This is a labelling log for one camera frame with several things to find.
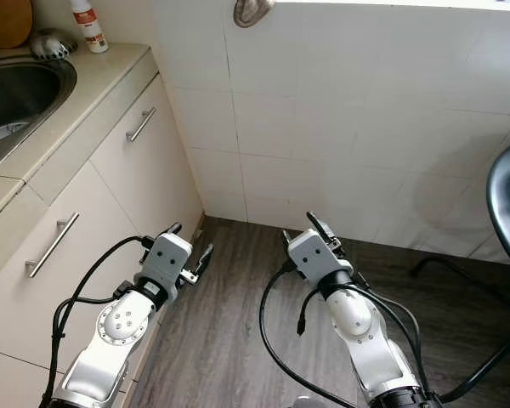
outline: robotic arm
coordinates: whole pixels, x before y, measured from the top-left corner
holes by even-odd
[[[332,325],[348,347],[369,406],[440,407],[432,395],[425,395],[399,346],[388,338],[378,307],[346,288],[356,288],[354,270],[344,259],[340,241],[313,213],[308,216],[316,230],[308,229],[293,240],[285,234],[287,252],[296,269],[326,300]]]
[[[211,244],[193,272],[184,269],[192,246],[176,235],[180,229],[175,224],[154,240],[143,239],[142,270],[125,294],[100,312],[93,339],[64,375],[49,407],[111,407],[127,374],[128,357],[155,313],[176,299],[185,282],[194,285],[209,264]]]

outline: silver robot arm segment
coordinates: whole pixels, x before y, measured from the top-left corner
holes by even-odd
[[[332,272],[354,271],[345,259],[339,259],[320,234],[308,229],[289,242],[289,257],[311,286],[317,287]],[[367,402],[389,390],[419,387],[400,348],[388,339],[385,320],[377,307],[354,291],[330,290],[326,303],[332,325],[346,343],[360,387]]]
[[[189,242],[174,233],[159,235],[140,261],[134,285],[99,314],[90,344],[77,356],[50,406],[109,408],[128,372],[128,357],[147,332],[156,311],[172,303],[178,288],[195,284],[213,252],[209,246],[195,271],[184,269],[192,251]]]

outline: white tile wall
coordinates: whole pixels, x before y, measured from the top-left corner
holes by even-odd
[[[230,93],[175,88],[176,120],[190,147],[238,151]]]
[[[510,144],[510,12],[277,3],[241,29],[230,0],[94,3],[112,42],[155,49],[210,215],[314,209],[349,238],[506,259],[483,192]],[[73,26],[54,8],[37,20]]]
[[[195,174],[202,190],[242,196],[240,157],[217,150],[190,149]]]
[[[206,215],[247,221],[246,203],[243,194],[204,190],[203,197]]]
[[[323,162],[349,161],[363,110],[347,100],[297,98],[292,156]]]
[[[291,157],[294,98],[235,93],[234,102],[241,153]]]
[[[502,248],[496,234],[491,235],[486,241],[484,241],[478,249],[474,251],[471,258],[498,262],[501,264],[510,264],[510,258],[506,251]]]
[[[148,0],[174,87],[230,90],[220,0]]]
[[[300,11],[300,4],[277,4],[265,19],[249,29],[235,26],[232,12],[227,13],[224,29],[235,92],[295,95]]]
[[[378,225],[374,242],[394,247],[418,249],[432,230],[430,222],[415,214],[387,212]]]
[[[390,207],[394,213],[436,222],[453,208],[468,184],[466,178],[409,173]]]
[[[426,125],[412,170],[471,178],[510,132],[510,116],[444,110]]]
[[[320,161],[241,155],[248,196],[312,202],[323,197],[326,168]]]

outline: wooden cutting board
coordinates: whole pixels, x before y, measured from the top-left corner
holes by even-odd
[[[31,29],[31,0],[0,0],[0,48],[20,46]]]

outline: black round table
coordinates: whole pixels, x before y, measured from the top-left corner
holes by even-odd
[[[510,257],[510,146],[493,163],[487,178],[491,222]]]

